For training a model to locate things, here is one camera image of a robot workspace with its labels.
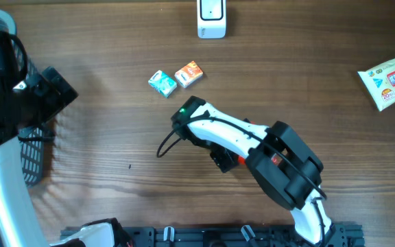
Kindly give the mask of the red snack packet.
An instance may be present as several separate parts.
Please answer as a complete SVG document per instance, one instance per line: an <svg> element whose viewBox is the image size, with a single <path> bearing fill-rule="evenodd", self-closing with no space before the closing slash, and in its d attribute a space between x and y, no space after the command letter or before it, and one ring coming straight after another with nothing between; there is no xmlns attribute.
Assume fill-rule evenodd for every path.
<svg viewBox="0 0 395 247"><path fill-rule="evenodd" d="M243 121L248 122L248 123L253 123L248 118L245 118ZM237 161L238 161L238 164L240 164L240 165L245 165L246 164L245 159L242 156L238 156L238 160Z"/></svg>

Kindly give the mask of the orange tissue pack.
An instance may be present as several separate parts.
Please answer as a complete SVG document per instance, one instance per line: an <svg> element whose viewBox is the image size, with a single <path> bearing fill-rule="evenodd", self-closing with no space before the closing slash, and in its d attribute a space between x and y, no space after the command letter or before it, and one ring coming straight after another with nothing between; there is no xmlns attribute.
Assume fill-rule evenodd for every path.
<svg viewBox="0 0 395 247"><path fill-rule="evenodd" d="M203 71L198 67L195 61L191 61L175 72L175 78L183 88L186 88L201 78L203 74Z"/></svg>

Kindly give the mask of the teal tissue pack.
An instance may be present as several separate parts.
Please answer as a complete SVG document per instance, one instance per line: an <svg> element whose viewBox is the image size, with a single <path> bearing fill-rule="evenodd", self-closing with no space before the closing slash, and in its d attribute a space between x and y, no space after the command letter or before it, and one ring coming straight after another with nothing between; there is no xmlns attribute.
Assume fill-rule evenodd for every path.
<svg viewBox="0 0 395 247"><path fill-rule="evenodd" d="M177 88L177 83L165 72L158 70L149 80L148 84L165 98Z"/></svg>

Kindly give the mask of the yellow white snack bag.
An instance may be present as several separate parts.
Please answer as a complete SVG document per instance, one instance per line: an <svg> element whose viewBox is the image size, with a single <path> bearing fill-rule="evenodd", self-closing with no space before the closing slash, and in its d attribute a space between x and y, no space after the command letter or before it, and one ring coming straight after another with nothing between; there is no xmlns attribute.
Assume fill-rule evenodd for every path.
<svg viewBox="0 0 395 247"><path fill-rule="evenodd" d="M395 102L395 58L357 73L379 111Z"/></svg>

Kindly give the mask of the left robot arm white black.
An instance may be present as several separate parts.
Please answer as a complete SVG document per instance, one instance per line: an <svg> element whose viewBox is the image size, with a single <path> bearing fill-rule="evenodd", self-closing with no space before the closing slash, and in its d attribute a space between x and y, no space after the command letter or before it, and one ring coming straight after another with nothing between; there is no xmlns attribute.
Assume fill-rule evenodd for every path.
<svg viewBox="0 0 395 247"><path fill-rule="evenodd" d="M0 31L0 246L48 246L23 176L21 146L52 136L20 137L39 129L73 102L76 90L53 68L29 75L20 39Z"/></svg>

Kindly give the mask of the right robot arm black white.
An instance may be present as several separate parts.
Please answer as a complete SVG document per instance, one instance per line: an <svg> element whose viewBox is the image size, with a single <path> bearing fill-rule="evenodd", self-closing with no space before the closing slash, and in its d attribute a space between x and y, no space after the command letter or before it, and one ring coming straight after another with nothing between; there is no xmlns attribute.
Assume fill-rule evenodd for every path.
<svg viewBox="0 0 395 247"><path fill-rule="evenodd" d="M171 124L181 140L209 150L223 172L245 163L262 191L291 213L294 230L306 244L331 244L335 227L323 206L324 166L292 127L240 120L196 96L173 114Z"/></svg>

